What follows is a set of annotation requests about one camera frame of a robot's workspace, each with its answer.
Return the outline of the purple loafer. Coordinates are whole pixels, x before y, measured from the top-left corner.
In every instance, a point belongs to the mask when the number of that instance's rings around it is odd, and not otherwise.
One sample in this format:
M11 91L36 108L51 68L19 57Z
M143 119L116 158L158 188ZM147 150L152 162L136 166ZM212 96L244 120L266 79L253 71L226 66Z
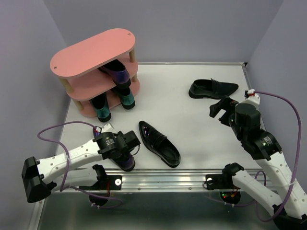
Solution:
M135 167L135 159L129 154L127 156L121 157L119 159L111 160L114 164L116 164L120 169L126 172L130 172Z
M108 62L98 68L101 72L108 74L115 85L120 89L130 87L130 74L126 67L118 59Z

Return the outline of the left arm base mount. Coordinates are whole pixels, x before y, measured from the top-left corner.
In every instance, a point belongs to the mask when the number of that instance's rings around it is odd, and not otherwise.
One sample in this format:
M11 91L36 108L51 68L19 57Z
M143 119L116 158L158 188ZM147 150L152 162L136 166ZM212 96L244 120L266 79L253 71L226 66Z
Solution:
M96 164L92 166L90 178L93 179L93 183L90 183L90 185L82 184L79 188L85 191L121 190L122 175L107 174L102 165Z

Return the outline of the green loafer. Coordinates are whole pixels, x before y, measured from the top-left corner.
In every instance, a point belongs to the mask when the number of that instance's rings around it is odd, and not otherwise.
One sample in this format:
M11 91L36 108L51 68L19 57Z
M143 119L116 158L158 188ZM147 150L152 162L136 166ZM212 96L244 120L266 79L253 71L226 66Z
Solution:
M120 103L124 109L130 110L135 106L135 99L129 87L125 89L114 87L111 90L119 97Z
M90 100L90 103L100 122L107 122L111 119L111 112L108 106L106 93L102 93Z

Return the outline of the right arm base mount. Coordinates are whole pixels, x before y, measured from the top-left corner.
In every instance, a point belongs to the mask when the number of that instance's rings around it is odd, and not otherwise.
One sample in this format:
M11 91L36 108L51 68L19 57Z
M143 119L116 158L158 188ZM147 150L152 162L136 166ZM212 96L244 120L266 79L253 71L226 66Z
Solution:
M233 189L235 188L232 180L233 176L243 170L244 168L238 163L228 164L222 169L222 173L220 174L205 175L205 181L202 186L209 191L216 189Z

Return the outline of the glossy black loafer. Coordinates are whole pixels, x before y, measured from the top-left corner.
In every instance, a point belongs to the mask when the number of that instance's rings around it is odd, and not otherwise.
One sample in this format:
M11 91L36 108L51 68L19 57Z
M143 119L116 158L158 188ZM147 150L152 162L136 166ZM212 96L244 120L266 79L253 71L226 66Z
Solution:
M179 166L181 155L167 136L145 121L140 121L138 127L143 144L149 151L156 154L167 166Z

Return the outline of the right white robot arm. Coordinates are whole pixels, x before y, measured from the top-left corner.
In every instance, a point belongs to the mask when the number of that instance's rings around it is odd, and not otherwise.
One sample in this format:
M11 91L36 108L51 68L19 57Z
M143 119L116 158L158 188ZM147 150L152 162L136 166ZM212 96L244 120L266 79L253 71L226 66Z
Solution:
M219 121L232 129L277 192L252 178L238 163L226 165L221 174L207 175L204 184L208 190L240 188L269 212L275 224L303 230L307 225L307 195L296 180L295 171L287 165L276 138L260 127L259 104L257 94L247 96L241 103L225 96L210 106L209 116L215 117L221 110L225 111Z

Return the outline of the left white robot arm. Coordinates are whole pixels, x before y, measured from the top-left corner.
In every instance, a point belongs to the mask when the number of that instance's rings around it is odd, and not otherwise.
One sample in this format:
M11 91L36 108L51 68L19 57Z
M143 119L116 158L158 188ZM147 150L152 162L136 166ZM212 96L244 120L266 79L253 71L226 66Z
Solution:
M55 191L73 188L86 194L93 190L121 189L120 175L107 175L98 162L110 159L130 172L135 166L132 151L140 147L134 131L102 132L72 150L45 159L27 158L22 169L28 203L42 201Z

